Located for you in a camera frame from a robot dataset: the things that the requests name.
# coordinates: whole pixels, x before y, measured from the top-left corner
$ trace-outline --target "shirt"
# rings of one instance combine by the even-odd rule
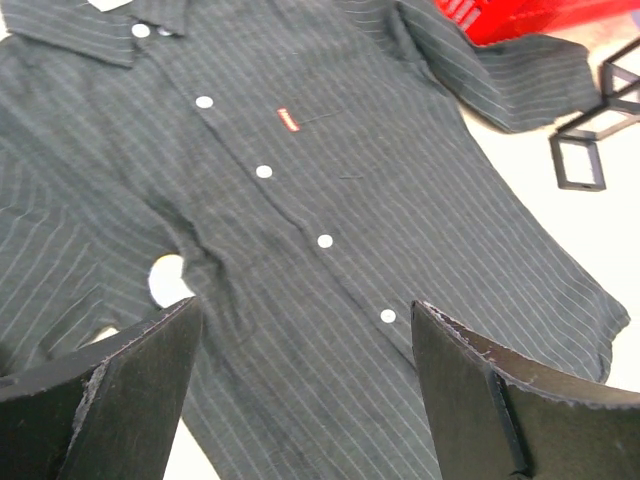
[[[3,374],[139,321],[178,253],[207,317],[184,418],[224,480],[439,479],[415,299],[606,378],[624,308],[457,103],[505,131],[589,108],[583,47],[476,48],[430,0],[2,11]]]

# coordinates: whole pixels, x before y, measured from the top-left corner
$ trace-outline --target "white tag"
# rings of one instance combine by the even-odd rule
[[[87,0],[101,12],[115,10],[118,7],[131,3],[133,0]]]

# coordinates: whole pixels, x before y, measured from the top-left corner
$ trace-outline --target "red label on shirt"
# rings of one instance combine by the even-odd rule
[[[297,132],[300,130],[300,127],[291,117],[291,114],[286,108],[279,108],[278,116],[280,117],[280,120],[282,120],[282,123],[284,123],[284,126],[287,127],[290,132]]]

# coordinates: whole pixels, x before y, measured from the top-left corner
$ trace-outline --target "red plastic basket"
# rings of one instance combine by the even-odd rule
[[[435,0],[478,45],[548,32],[640,8],[640,0]]]

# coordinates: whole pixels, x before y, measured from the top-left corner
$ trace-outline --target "white button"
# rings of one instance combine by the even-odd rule
[[[161,35],[163,37],[170,37],[171,35],[173,35],[173,33],[171,33],[169,30],[167,30],[164,27],[158,27],[156,29],[156,32],[158,32],[158,35]]]
[[[151,29],[144,23],[136,23],[131,27],[131,33],[133,33],[133,36],[136,38],[145,38],[149,36]]]
[[[396,312],[389,309],[383,310],[382,313],[380,313],[380,318],[384,323],[393,323],[396,321]]]
[[[329,248],[333,245],[333,238],[331,235],[320,235],[318,237],[318,245],[320,245],[320,248]]]
[[[271,175],[273,175],[273,170],[269,165],[260,165],[258,168],[256,168],[256,175],[258,175],[258,177],[260,178],[269,178]]]
[[[196,105],[199,108],[211,108],[211,107],[213,107],[213,98],[211,98],[211,97],[198,97],[198,98],[196,98]]]
[[[187,284],[182,280],[180,255],[164,255],[155,261],[149,272],[149,290],[158,306],[167,308],[185,298],[193,297]]]

